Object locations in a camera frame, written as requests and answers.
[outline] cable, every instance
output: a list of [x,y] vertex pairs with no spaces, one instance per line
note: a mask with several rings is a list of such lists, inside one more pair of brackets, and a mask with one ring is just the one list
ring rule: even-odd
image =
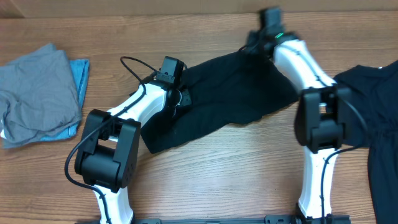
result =
[[366,142],[366,136],[368,135],[368,127],[366,126],[366,122],[363,119],[363,117],[361,116],[361,114],[359,113],[359,111],[348,101],[344,100],[344,99],[340,99],[343,101],[343,103],[345,103],[356,115],[356,117],[359,119],[359,122],[361,123],[362,129],[364,131],[364,137],[363,140],[361,142],[361,144],[358,144],[357,146],[348,148],[348,149],[340,149],[339,151],[335,151],[334,153],[330,154],[326,159],[325,159],[325,163],[323,165],[323,169],[322,169],[322,175],[321,175],[321,205],[322,205],[322,218],[321,218],[321,224],[325,223],[325,199],[323,197],[323,179],[325,178],[325,172],[326,172],[326,166],[329,164],[329,160],[340,153],[343,152],[349,152],[349,151],[353,151],[357,148],[360,148],[364,145],[364,143]]
[[104,203],[104,212],[105,212],[105,217],[106,217],[106,223],[109,223],[109,224],[111,224],[111,219],[110,219],[110,217],[109,217],[108,205],[107,205],[107,203],[106,203],[106,199],[105,199],[104,193],[102,193],[102,191],[101,191],[100,189],[96,188],[96,187],[90,186],[90,185],[88,185],[88,184],[82,184],[82,183],[80,183],[80,182],[74,180],[74,179],[70,176],[69,171],[68,171],[68,168],[69,168],[70,160],[72,159],[73,155],[76,153],[76,151],[78,150],[78,148],[79,148],[84,142],[86,142],[88,139],[90,139],[90,141],[92,141],[92,139],[91,139],[92,135],[94,135],[95,133],[97,133],[101,128],[103,128],[104,126],[106,126],[107,124],[109,124],[112,120],[116,119],[118,116],[120,116],[120,115],[122,115],[123,113],[125,113],[127,110],[129,110],[132,106],[134,106],[136,103],[138,103],[138,102],[145,96],[147,90],[146,90],[146,87],[145,87],[144,82],[139,78],[139,76],[138,76],[137,74],[135,74],[135,73],[123,62],[123,59],[135,60],[135,61],[140,62],[141,64],[143,64],[143,65],[149,67],[149,68],[152,69],[153,71],[157,72],[156,69],[154,69],[154,68],[151,67],[150,65],[148,65],[148,64],[146,64],[145,62],[143,62],[143,61],[141,61],[141,60],[138,60],[138,59],[136,59],[136,58],[127,57],[127,56],[123,56],[123,57],[120,58],[120,62],[123,64],[123,66],[124,66],[129,72],[131,72],[131,73],[134,75],[134,77],[139,81],[139,83],[142,85],[143,91],[142,91],[141,96],[140,96],[138,99],[136,99],[134,102],[132,102],[131,104],[129,104],[129,105],[127,105],[125,108],[123,108],[123,110],[121,110],[120,112],[118,112],[118,113],[116,113],[115,115],[113,115],[112,117],[110,117],[110,119],[108,119],[107,121],[105,121],[104,123],[102,123],[101,125],[99,125],[96,129],[94,129],[91,133],[89,133],[84,139],[82,139],[82,140],[72,149],[72,151],[70,151],[70,153],[69,153],[69,155],[68,155],[68,157],[67,157],[67,159],[66,159],[66,161],[65,161],[65,167],[64,167],[65,176],[67,177],[67,179],[68,179],[71,183],[73,183],[73,184],[75,184],[75,185],[77,185],[77,186],[79,186],[79,187],[83,187],[83,188],[86,188],[86,189],[93,190],[93,191],[95,191],[95,192],[97,192],[97,193],[99,194],[99,198],[102,199],[102,201],[103,201],[103,203]]
[[242,51],[242,50],[245,49],[246,47],[247,47],[247,45],[243,45],[243,46],[238,50],[238,52]]

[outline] wood grain surface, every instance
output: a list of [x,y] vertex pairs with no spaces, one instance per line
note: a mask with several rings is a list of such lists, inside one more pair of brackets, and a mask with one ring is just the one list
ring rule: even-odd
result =
[[394,0],[12,0],[26,18],[398,10]]
[[[305,39],[331,76],[357,64],[385,66],[398,56],[398,12],[286,13],[288,30]],[[119,57],[160,67],[168,55],[189,67],[236,51],[255,14],[0,20],[0,65],[49,42],[69,57],[90,59],[83,114],[108,110],[137,89]],[[129,62],[142,77],[150,71]],[[228,125],[181,147],[152,155],[141,141],[129,199],[137,218],[233,218],[293,213],[303,177],[303,151],[293,134],[297,105],[247,126]],[[73,223],[100,217],[95,196],[69,183],[69,141],[0,151],[0,223]],[[340,156],[332,207],[353,223],[375,223],[368,150]]]

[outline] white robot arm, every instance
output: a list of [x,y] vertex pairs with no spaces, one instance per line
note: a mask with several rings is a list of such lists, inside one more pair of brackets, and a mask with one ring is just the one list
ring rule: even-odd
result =
[[[335,83],[312,58],[303,40],[288,40],[278,45],[274,52],[274,65],[294,84],[297,91],[308,88],[324,88],[325,85],[332,86]],[[323,149],[317,154],[314,154],[307,146],[304,146],[303,150],[304,177],[298,206],[305,217],[320,218],[322,216],[320,198],[322,167],[325,159],[336,149]],[[336,158],[337,156],[332,157],[325,172],[326,214],[331,213],[330,190]]]
[[[108,110],[108,112],[110,112],[111,115],[120,112],[124,107],[138,99],[143,91],[144,89],[142,85],[140,85],[138,90],[129,99],[127,99],[121,105]],[[166,103],[167,91],[162,89],[161,86],[149,83],[146,84],[146,91],[147,94],[143,97],[143,99],[138,101],[138,103],[126,113],[123,113],[121,116],[119,116],[119,118],[134,119],[135,121],[140,122],[141,126],[143,126],[154,114],[162,111]],[[109,140],[117,142],[118,138],[110,136]],[[129,194],[127,187],[120,188],[117,193],[114,193],[110,189],[99,185],[96,185],[95,187],[100,189],[105,194],[106,203],[108,204],[109,209],[109,217],[112,221],[112,224],[132,223],[134,213],[129,204]],[[106,224],[106,216],[102,199],[98,193],[94,193],[98,201],[99,210],[101,212],[101,220],[99,222],[101,224]]]

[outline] blue cloth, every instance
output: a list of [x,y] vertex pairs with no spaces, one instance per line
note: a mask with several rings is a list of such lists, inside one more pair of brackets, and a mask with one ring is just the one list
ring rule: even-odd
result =
[[[90,61],[88,59],[70,60],[70,68],[72,70],[73,79],[75,81],[77,88],[80,109],[83,108],[83,104],[85,102],[89,66],[90,66]],[[68,128],[64,129],[63,131],[54,136],[44,136],[40,140],[56,141],[56,140],[69,139],[72,136],[76,135],[78,125],[79,122],[69,126]]]

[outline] wooden table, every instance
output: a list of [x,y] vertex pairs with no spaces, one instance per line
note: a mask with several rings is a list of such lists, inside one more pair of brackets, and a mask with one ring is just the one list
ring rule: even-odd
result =
[[[284,15],[287,29],[307,41],[331,76],[357,64],[379,67],[397,60],[397,21],[395,11]],[[248,31],[257,28],[255,14],[3,19],[0,65],[49,42],[70,58],[89,58],[86,116],[94,108],[119,105],[136,90],[137,81],[120,64],[120,56],[160,67],[169,55],[193,66],[236,51]],[[150,72],[134,62],[129,65],[142,77]],[[303,175],[303,152],[292,129],[296,108],[294,104],[247,126],[228,125],[157,155],[141,141],[136,176],[129,186],[137,218],[292,213]],[[94,194],[72,185],[63,174],[65,158],[82,130],[69,141],[0,151],[0,223],[99,219]],[[335,168],[333,213],[349,214],[353,223],[375,223],[367,158],[367,149],[349,152],[339,157]]]

